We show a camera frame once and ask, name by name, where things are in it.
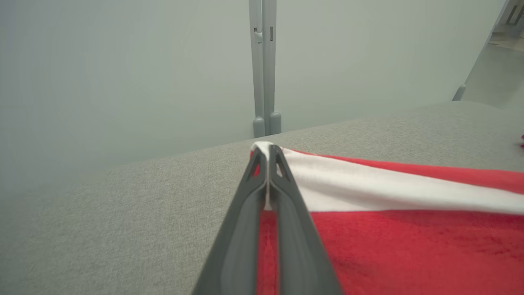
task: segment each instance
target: floor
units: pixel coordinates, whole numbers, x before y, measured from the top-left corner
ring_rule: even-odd
[[[480,54],[462,100],[524,115],[524,38],[494,35]]]

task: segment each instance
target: white stripe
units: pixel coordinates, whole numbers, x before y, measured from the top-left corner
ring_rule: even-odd
[[[524,195],[284,149],[309,211],[470,210],[524,214]]]

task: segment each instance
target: white partition wall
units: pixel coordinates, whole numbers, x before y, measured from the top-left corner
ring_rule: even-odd
[[[247,0],[1,1],[0,65],[0,191],[253,138]]]
[[[277,0],[282,131],[451,101],[505,0]]]

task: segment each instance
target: gray textured surface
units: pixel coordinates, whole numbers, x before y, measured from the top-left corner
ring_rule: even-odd
[[[524,118],[452,102],[262,139],[312,153],[524,171],[523,133]],[[253,142],[3,198],[0,293],[190,293]]]

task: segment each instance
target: red and white fabric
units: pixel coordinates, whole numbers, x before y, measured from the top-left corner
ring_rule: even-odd
[[[524,173],[283,152],[345,293],[523,294]],[[258,294],[276,252],[264,211]]]

